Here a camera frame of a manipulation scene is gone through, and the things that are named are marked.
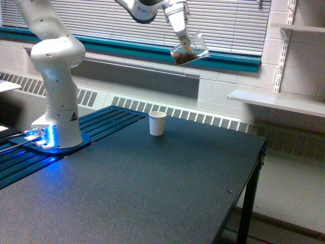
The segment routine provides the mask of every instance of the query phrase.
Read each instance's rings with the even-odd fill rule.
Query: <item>radiator vent grille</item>
[[[46,96],[44,82],[42,80],[0,72],[0,80],[12,82],[21,86],[21,92]],[[92,107],[98,93],[95,91],[78,89],[78,104]]]
[[[198,113],[193,110],[191,111],[190,109],[136,101],[118,96],[114,96],[111,105],[146,113],[161,111],[172,117],[192,120],[243,133],[265,136],[268,138],[268,149],[325,161],[325,139],[320,136],[314,137],[313,135],[295,134],[292,131],[282,128],[256,126],[229,117],[213,116],[204,112]]]

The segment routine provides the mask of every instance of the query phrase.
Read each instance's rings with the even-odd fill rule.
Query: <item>warning label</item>
[[[77,117],[76,113],[73,112],[73,115],[72,115],[72,117],[71,117],[70,122],[71,122],[71,121],[75,121],[75,120],[77,120],[77,119],[78,119],[78,117]]]

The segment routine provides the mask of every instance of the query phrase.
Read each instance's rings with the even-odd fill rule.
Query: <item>window blinds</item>
[[[77,35],[155,45],[179,42],[162,10],[150,24],[136,23],[114,0],[52,0],[61,20]],[[261,55],[271,0],[188,0],[188,30],[200,30],[210,51]],[[13,0],[2,0],[3,25],[26,27]]]

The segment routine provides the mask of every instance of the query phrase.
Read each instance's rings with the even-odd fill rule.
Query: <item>table top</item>
[[[0,242],[211,243],[265,141],[144,118],[2,189]]]
[[[20,89],[21,86],[12,82],[0,80],[0,93],[7,92],[9,90]]]

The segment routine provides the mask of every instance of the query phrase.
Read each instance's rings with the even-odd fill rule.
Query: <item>brown granular material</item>
[[[182,65],[199,58],[199,56],[193,53],[173,53],[172,56],[176,62],[176,65]]]

